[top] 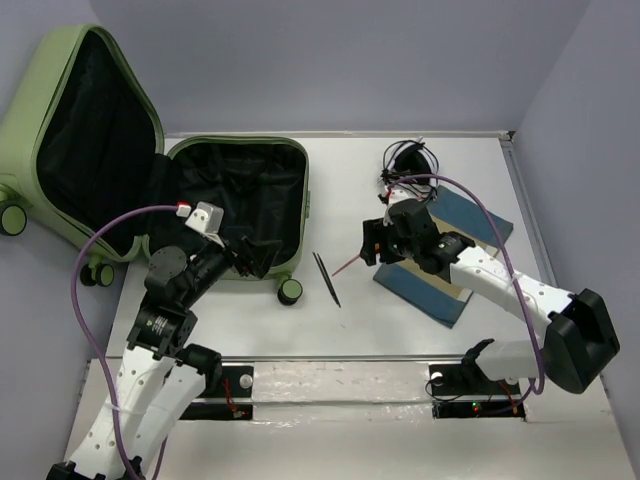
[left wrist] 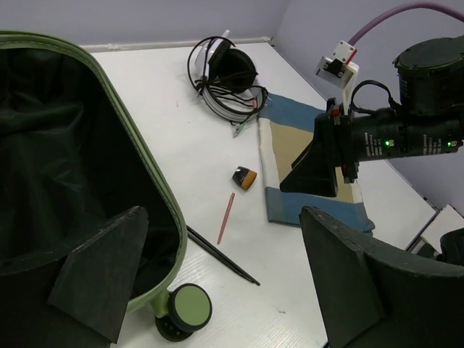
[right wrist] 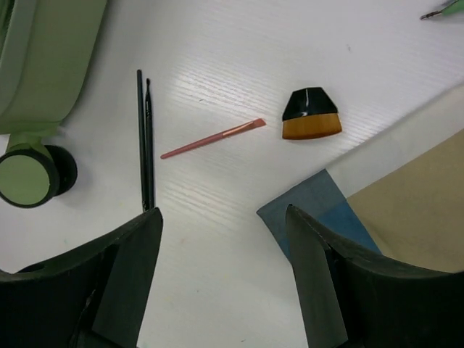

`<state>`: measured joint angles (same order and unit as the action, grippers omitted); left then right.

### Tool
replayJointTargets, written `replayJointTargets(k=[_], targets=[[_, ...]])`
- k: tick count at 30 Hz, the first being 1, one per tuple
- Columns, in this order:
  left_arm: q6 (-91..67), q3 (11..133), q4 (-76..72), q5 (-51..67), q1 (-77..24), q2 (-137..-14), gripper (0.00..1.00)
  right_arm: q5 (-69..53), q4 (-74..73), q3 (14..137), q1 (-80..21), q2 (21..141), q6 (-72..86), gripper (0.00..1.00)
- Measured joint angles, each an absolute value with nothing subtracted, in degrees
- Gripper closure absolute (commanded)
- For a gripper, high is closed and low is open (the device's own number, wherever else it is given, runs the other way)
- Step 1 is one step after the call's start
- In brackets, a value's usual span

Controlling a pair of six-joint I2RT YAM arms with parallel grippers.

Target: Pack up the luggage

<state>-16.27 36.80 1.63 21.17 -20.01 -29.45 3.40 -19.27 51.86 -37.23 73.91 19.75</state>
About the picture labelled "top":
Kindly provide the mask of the pink thin stick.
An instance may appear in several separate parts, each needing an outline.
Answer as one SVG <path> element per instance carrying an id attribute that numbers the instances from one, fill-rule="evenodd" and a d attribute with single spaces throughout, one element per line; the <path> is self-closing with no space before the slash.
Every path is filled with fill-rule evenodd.
<path id="1" fill-rule="evenodd" d="M 337 270 L 335 270 L 331 276 L 334 277 L 336 275 L 338 275 L 340 272 L 342 272 L 343 270 L 345 270 L 346 268 L 348 268 L 349 266 L 351 266 L 354 262 L 360 260 L 359 254 L 355 255 L 353 258 L 349 259 L 345 264 L 343 264 L 342 266 L 340 266 Z"/>

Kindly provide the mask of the green hard-shell suitcase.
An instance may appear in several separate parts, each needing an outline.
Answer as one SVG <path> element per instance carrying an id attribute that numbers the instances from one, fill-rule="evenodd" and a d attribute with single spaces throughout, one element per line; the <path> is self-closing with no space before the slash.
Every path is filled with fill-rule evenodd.
<path id="1" fill-rule="evenodd" d="M 309 214 L 309 159 L 285 137 L 200 135 L 165 144 L 159 116 L 114 37 L 94 24 L 62 26 L 41 40 L 1 123 L 1 232 L 29 219 L 82 248 L 103 226 L 81 270 L 111 284 L 113 266 L 204 239 L 160 204 L 224 209 L 224 237 L 281 240 L 269 277 L 284 305 L 303 292 L 293 273 Z"/>

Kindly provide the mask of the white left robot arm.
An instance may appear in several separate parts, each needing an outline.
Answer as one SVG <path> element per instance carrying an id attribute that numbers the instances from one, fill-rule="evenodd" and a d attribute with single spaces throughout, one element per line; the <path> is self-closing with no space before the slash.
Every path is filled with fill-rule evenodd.
<path id="1" fill-rule="evenodd" d="M 111 388 L 93 425 L 70 458 L 51 467 L 51 479 L 133 479 L 158 463 L 170 431 L 198 395 L 221 383 L 218 352 L 188 338 L 192 306 L 233 269 L 263 278 L 281 241 L 211 241 L 189 256 L 176 246 L 157 250 L 145 278 L 146 294 L 127 337 Z"/>

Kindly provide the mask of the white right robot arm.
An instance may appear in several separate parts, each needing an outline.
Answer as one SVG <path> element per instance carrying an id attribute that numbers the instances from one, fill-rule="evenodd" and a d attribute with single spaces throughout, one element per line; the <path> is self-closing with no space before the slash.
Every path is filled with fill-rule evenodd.
<path id="1" fill-rule="evenodd" d="M 369 266 L 411 260 L 422 272 L 470 290 L 524 322 L 526 340 L 485 339 L 468 351 L 460 379 L 470 391 L 482 392 L 498 380 L 527 379 L 536 390 L 551 381 L 581 394 L 620 351 L 598 293 L 588 288 L 572 293 L 515 270 L 471 238 L 440 231 L 417 200 L 390 203 L 383 217 L 364 221 L 360 256 Z"/>

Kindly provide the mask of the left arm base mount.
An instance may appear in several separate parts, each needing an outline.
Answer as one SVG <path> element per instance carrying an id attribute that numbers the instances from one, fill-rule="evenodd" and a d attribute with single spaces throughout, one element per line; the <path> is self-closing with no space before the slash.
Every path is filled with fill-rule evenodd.
<path id="1" fill-rule="evenodd" d="M 184 421 L 250 421 L 253 419 L 254 367 L 224 364 L 220 374 L 206 380 L 205 390 L 191 402 Z"/>

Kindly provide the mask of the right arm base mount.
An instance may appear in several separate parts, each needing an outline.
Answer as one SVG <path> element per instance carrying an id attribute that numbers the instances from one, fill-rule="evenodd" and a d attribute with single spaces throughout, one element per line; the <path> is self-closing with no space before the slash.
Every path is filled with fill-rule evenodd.
<path id="1" fill-rule="evenodd" d="M 435 419 L 526 418 L 517 384 L 489 380 L 475 367 L 461 363 L 429 367 L 425 393 Z"/>

